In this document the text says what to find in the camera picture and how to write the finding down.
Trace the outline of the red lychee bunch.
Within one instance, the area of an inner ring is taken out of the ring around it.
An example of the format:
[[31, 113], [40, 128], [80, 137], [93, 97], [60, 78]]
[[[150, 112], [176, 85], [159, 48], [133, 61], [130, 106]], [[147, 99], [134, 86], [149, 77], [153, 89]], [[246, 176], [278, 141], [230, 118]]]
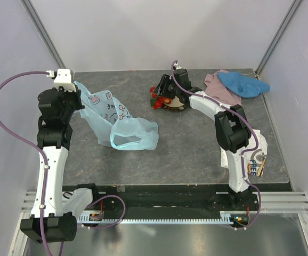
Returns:
[[163, 97], [163, 96], [158, 96], [157, 94], [154, 93], [155, 87], [150, 88], [150, 93], [151, 93], [151, 100], [150, 100], [150, 105], [152, 109], [159, 109], [163, 105], [170, 104], [172, 102], [171, 99]]

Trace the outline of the light blue plastic bag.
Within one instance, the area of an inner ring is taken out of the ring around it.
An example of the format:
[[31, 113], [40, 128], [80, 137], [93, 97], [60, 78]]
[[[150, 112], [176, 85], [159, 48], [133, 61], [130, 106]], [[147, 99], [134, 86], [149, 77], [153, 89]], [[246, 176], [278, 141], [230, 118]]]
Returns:
[[159, 134], [158, 124], [133, 117], [109, 90], [91, 93], [75, 81], [81, 90], [84, 108], [79, 111], [98, 139], [98, 144], [117, 150], [154, 150]]

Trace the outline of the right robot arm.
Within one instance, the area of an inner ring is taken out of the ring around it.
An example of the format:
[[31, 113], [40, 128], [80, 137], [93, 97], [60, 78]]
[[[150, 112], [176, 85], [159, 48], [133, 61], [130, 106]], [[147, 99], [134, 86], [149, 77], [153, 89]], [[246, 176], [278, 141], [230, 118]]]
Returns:
[[182, 105], [198, 110], [215, 122], [216, 140], [225, 150], [228, 160], [228, 205], [239, 210], [247, 203], [244, 192], [249, 188], [245, 170], [244, 152], [252, 135], [242, 106], [225, 105], [192, 86], [186, 69], [173, 69], [171, 75], [162, 75], [156, 87], [150, 89], [156, 101], [166, 104], [178, 100]]

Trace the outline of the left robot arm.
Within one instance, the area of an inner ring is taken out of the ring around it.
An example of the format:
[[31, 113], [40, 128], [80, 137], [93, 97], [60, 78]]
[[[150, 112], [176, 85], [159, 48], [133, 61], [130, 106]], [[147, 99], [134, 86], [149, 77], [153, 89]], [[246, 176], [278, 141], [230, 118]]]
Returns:
[[73, 195], [62, 199], [64, 167], [69, 153], [72, 128], [70, 120], [75, 111], [84, 108], [81, 91], [65, 91], [52, 88], [38, 96], [37, 149], [39, 153], [39, 176], [36, 198], [28, 219], [21, 220], [21, 231], [36, 243], [73, 241], [77, 221], [88, 208], [100, 205], [95, 184], [74, 187]]

